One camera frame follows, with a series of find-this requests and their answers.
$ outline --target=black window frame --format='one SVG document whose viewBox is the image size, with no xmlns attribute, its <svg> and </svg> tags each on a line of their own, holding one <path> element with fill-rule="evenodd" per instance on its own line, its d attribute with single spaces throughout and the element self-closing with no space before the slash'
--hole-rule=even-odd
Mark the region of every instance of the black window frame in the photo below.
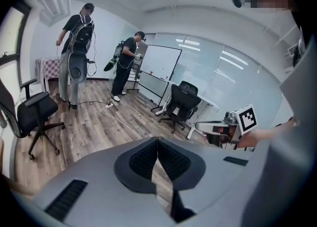
<svg viewBox="0 0 317 227">
<path fill-rule="evenodd" d="M 16 10 L 20 11 L 21 13 L 24 14 L 24 17 L 21 21 L 21 26 L 19 29 L 19 34 L 18 34 L 18 40 L 17 40 L 17 47 L 16 47 L 16 54 L 11 54 L 11 55 L 3 55 L 0 57 L 0 66 L 9 63 L 11 61 L 17 61 L 17 71 L 18 71 L 18 82 L 19 85 L 22 85 L 21 82 L 21 72 L 20 72 L 20 53 L 21 53 L 21 45 L 22 45 L 22 37 L 23 37 L 23 32 L 25 29 L 26 21 L 29 17 L 31 7 L 29 7 L 23 0 L 18 0 L 13 6 Z"/>
</svg>

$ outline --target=chair seat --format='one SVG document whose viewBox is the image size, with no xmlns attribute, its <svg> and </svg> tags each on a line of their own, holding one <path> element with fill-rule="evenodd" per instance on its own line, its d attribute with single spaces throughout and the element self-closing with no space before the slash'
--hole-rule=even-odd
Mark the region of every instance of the chair seat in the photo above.
<svg viewBox="0 0 317 227">
<path fill-rule="evenodd" d="M 25 102 L 18 106 L 17 117 L 23 134 L 30 133 L 38 126 L 36 121 L 35 107 L 27 108 Z M 58 105 L 49 96 L 44 98 L 40 103 L 40 116 L 42 120 L 46 120 L 49 116 L 58 110 Z"/>
</svg>

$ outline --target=office chair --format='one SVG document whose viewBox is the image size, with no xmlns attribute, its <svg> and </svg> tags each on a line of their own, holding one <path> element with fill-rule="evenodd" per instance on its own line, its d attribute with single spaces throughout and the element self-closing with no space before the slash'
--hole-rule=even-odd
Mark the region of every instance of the office chair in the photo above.
<svg viewBox="0 0 317 227">
<path fill-rule="evenodd" d="M 182 81 L 179 85 L 179 87 L 184 90 L 185 92 L 190 92 L 191 94 L 193 95 L 196 95 L 198 94 L 198 88 L 194 85 L 192 85 L 191 83 L 189 82 L 186 82 L 186 81 Z"/>
<path fill-rule="evenodd" d="M 181 122 L 185 122 L 193 116 L 193 114 L 198 110 L 197 105 L 200 102 L 201 99 L 196 95 L 182 90 L 182 88 L 177 85 L 172 85 L 171 100 L 166 107 L 166 111 L 164 112 L 164 114 L 167 114 L 169 118 L 160 119 L 158 122 L 172 121 L 172 134 L 175 133 L 176 123 L 182 127 L 182 130 L 184 130 L 185 126 Z M 175 115 L 173 112 L 177 107 L 179 110 L 177 115 Z"/>
<path fill-rule="evenodd" d="M 20 87 L 21 89 L 25 88 L 26 100 L 18 106 L 16 119 L 13 98 L 0 80 L 0 109 L 8 118 L 8 123 L 13 133 L 18 138 L 24 138 L 30 136 L 30 132 L 36 129 L 36 134 L 28 151 L 31 160 L 35 159 L 32 154 L 33 147 L 39 137 L 42 138 L 43 136 L 53 146 L 55 154 L 59 155 L 59 149 L 53 144 L 45 131 L 59 126 L 61 126 L 62 130 L 65 129 L 64 122 L 45 125 L 45 121 L 48 120 L 49 116 L 58 110 L 58 105 L 49 97 L 47 91 L 30 97 L 29 87 L 34 82 L 36 82 L 36 79 L 30 80 Z"/>
</svg>

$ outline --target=baseboard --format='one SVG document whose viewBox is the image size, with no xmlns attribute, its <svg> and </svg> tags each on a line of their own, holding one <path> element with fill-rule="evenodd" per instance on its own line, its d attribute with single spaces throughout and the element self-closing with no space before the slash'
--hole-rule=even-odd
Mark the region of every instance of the baseboard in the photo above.
<svg viewBox="0 0 317 227">
<path fill-rule="evenodd" d="M 109 81 L 109 79 L 104 79 L 104 78 L 87 78 L 86 80 Z M 58 78 L 49 79 L 49 81 L 58 81 Z"/>
</svg>

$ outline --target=hand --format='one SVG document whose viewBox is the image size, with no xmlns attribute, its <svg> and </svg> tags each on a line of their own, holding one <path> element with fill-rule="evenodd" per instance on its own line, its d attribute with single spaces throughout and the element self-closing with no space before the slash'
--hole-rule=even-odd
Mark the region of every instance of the hand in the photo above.
<svg viewBox="0 0 317 227">
<path fill-rule="evenodd" d="M 229 137 L 232 138 L 236 131 L 236 127 L 230 127 L 229 129 Z M 223 128 L 219 128 L 218 132 L 223 133 Z M 240 142 L 238 143 L 238 148 L 245 148 L 245 147 L 256 147 L 259 139 L 260 130 L 253 129 L 250 132 L 243 135 Z"/>
<path fill-rule="evenodd" d="M 56 46 L 60 46 L 61 43 L 62 43 L 62 41 L 57 40 L 57 41 L 56 41 Z"/>
</svg>

